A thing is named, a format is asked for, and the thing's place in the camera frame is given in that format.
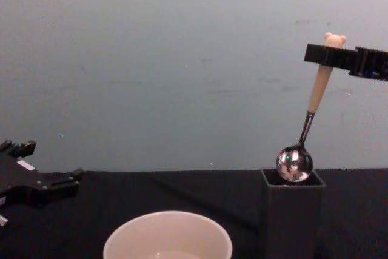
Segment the table surface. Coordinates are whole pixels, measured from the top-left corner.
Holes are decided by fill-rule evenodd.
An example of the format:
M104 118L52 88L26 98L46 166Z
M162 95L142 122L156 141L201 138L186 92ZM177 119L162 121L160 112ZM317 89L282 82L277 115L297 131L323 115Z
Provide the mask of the table surface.
M387 259L388 169L317 172L327 189L315 258ZM258 170L86 172L73 198L2 209L0 258L102 258L117 227L161 210L205 215L229 233L232 258L258 258L259 179Z

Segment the gray wall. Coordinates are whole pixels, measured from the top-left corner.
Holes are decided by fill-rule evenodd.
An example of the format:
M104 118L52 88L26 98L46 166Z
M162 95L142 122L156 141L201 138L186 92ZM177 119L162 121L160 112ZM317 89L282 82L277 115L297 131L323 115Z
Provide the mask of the gray wall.
M0 136L41 171L257 169L297 141L326 31L386 49L386 0L0 0ZM334 70L315 167L387 166L388 83Z

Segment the metal spoon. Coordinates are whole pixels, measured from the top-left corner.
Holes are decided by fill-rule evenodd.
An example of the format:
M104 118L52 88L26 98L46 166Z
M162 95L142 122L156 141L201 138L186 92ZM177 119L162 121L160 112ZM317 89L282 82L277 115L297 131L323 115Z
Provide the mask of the metal spoon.
M345 36L326 33L324 45L341 48L345 41ZM287 181L294 183L301 182L308 178L313 170L313 159L304 148L304 142L307 138L316 110L321 102L326 85L329 82L332 70L333 67L319 65L299 142L292 147L287 147L282 150L276 159L278 173Z

